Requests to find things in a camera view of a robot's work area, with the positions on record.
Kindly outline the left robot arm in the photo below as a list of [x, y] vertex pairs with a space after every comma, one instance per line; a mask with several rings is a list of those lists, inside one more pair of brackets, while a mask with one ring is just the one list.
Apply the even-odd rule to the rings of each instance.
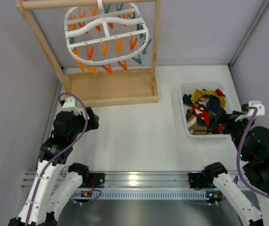
[[51, 136], [41, 146], [36, 176], [28, 198], [11, 226], [55, 226], [75, 190], [89, 182], [89, 167], [73, 163], [64, 181], [55, 188], [57, 177], [66, 166], [74, 143], [83, 132], [98, 129], [99, 117], [91, 107], [85, 112], [59, 112], [53, 122]]

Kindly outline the red sock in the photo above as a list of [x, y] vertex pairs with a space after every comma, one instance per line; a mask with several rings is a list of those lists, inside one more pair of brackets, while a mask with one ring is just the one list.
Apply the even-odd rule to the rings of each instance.
[[218, 97], [225, 97], [225, 93], [221, 91], [220, 89], [216, 89], [215, 93]]
[[196, 115], [196, 117], [204, 120], [205, 124], [208, 126], [210, 123], [209, 113], [205, 111], [203, 108], [200, 108], [195, 105], [192, 105], [191, 108], [193, 110], [193, 113]]

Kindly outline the mustard yellow sock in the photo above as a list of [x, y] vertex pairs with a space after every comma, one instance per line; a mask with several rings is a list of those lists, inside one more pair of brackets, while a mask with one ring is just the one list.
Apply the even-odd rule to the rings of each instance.
[[213, 95], [217, 96], [216, 92], [213, 90], [200, 90], [196, 89], [191, 97], [192, 104], [195, 104], [202, 96], [204, 95]]
[[225, 109], [227, 106], [226, 98], [224, 96], [217, 96], [217, 98], [220, 100], [221, 107]]

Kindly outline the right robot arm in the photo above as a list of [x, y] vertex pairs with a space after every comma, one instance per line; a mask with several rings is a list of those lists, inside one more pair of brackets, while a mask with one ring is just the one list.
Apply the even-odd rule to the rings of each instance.
[[249, 107], [250, 119], [238, 120], [231, 114], [225, 132], [237, 149], [236, 168], [243, 184], [257, 197], [256, 208], [238, 188], [220, 162], [205, 166], [202, 175], [209, 185], [218, 188], [231, 204], [243, 226], [269, 226], [269, 129], [253, 126], [257, 107]]

